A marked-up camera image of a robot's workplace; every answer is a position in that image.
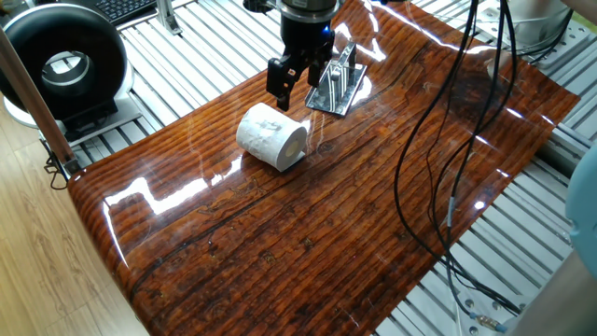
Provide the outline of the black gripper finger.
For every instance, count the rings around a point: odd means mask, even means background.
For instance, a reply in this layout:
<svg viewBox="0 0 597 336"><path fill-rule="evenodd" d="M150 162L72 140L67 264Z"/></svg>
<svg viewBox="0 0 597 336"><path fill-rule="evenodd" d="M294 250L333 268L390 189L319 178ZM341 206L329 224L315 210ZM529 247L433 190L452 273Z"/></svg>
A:
<svg viewBox="0 0 597 336"><path fill-rule="evenodd" d="M289 108L290 93L298 81L298 55L284 55L280 59L268 61L266 90L277 101L277 107L283 111Z"/></svg>
<svg viewBox="0 0 597 336"><path fill-rule="evenodd" d="M325 44L321 48L314 49L310 51L309 54L309 74L308 74L308 83L317 88L320 83L320 78L323 71L326 68L326 64L332 58L332 44Z"/></svg>

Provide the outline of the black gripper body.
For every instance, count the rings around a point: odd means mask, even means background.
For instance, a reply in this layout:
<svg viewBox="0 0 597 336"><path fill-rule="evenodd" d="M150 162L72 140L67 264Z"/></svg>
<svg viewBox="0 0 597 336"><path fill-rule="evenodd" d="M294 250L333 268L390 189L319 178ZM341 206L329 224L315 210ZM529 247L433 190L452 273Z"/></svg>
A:
<svg viewBox="0 0 597 336"><path fill-rule="evenodd" d="M330 25L331 21L303 22L282 17L281 38L285 44L283 55L307 51L330 59L335 38Z"/></svg>

